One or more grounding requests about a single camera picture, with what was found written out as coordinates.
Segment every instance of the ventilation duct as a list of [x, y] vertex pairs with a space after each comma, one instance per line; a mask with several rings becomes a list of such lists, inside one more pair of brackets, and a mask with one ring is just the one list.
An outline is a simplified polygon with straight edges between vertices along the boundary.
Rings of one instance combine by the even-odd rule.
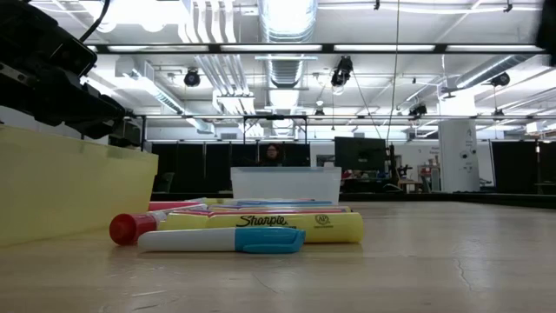
[[[441, 89], [441, 92], [446, 93], [472, 88], [480, 83], [484, 83], [485, 81], [504, 73], [507, 70], [510, 70], [514, 66], [524, 63], [532, 57], [534, 57], [534, 55], [511, 55], [493, 57], [458, 78], [449, 78], [446, 82], [447, 87], [443, 87]], [[417, 99], [415, 103], [418, 103], [421, 99], [429, 97], [435, 92], [437, 92], [437, 88], [435, 86], [425, 86], [421, 90], [410, 96], [408, 99], [406, 99], [404, 103], [408, 103], [414, 99]]]
[[494, 78], [512, 67], [524, 63], [534, 55], [500, 56], [490, 59], [455, 81], [455, 90], [464, 90]]
[[[261, 33], [266, 43], [305, 43], [311, 39], [316, 0], [258, 0]], [[301, 80], [303, 61], [267, 61], [270, 82], [294, 88]]]

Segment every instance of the sharpie logo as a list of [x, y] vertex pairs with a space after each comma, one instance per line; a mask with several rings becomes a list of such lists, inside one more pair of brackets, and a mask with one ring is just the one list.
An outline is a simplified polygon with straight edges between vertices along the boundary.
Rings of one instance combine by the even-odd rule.
[[235, 227], [288, 225], [284, 216], [241, 216], [240, 219], [245, 223], [237, 224]]

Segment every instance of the yellow highlighter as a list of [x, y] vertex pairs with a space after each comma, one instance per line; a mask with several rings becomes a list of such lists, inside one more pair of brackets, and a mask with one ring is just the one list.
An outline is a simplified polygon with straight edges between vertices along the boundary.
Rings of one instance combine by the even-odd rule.
[[178, 212], [170, 213], [158, 230], [198, 230], [227, 227], [289, 227], [305, 230], [306, 243], [358, 243], [363, 238], [359, 213], [291, 212]]

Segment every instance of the table surface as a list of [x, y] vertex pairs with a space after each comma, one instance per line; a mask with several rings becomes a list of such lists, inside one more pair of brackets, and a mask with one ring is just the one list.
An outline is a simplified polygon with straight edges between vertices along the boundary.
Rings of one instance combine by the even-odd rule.
[[141, 253], [106, 230], [0, 249], [0, 312], [553, 312], [556, 211], [354, 203], [361, 244]]

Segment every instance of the red marker cap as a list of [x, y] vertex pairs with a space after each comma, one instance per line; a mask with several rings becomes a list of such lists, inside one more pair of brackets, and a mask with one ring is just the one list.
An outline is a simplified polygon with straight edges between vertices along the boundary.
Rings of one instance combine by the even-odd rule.
[[110, 237], [120, 245], [130, 245], [147, 231], [156, 230], [156, 219], [150, 214], [120, 214], [110, 223]]

